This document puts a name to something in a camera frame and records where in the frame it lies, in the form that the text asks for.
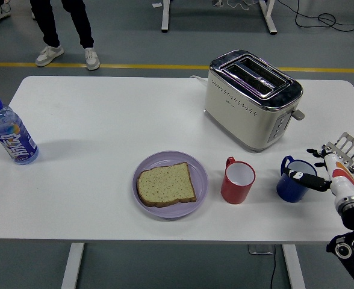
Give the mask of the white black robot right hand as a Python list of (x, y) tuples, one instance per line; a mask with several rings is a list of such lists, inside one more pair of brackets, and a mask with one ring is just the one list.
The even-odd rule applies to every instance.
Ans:
[(304, 187), (320, 192), (331, 190), (335, 196), (336, 204), (354, 199), (354, 178), (340, 161), (339, 156), (325, 149), (320, 152), (315, 149), (307, 149), (307, 152), (323, 159), (324, 162), (321, 166), (326, 168), (329, 176), (328, 180), (286, 167), (283, 168), (282, 172)]

